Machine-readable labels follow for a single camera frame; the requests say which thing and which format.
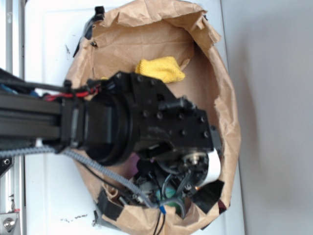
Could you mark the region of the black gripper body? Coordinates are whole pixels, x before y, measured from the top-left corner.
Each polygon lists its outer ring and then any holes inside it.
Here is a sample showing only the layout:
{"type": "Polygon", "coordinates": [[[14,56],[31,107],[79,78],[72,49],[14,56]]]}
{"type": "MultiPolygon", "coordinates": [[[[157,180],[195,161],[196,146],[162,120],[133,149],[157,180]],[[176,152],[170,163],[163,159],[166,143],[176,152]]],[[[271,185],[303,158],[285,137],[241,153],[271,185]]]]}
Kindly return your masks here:
{"type": "Polygon", "coordinates": [[[207,113],[175,97],[160,80],[119,72],[107,81],[107,164],[139,156],[138,187],[147,194],[192,196],[218,179],[222,143],[207,113]]]}

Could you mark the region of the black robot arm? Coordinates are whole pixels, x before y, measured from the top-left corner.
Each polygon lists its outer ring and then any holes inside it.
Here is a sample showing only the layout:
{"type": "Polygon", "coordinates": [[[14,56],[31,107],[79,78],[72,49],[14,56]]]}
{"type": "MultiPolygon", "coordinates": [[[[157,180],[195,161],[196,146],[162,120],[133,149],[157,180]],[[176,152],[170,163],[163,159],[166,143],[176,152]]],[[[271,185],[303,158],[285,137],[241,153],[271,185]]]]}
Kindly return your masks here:
{"type": "Polygon", "coordinates": [[[158,79],[118,72],[74,88],[29,83],[0,72],[0,147],[33,147],[42,140],[57,152],[84,150],[103,166],[139,157],[140,177],[156,187],[173,180],[190,195],[219,177],[222,144],[206,112],[177,98],[158,79]]]}

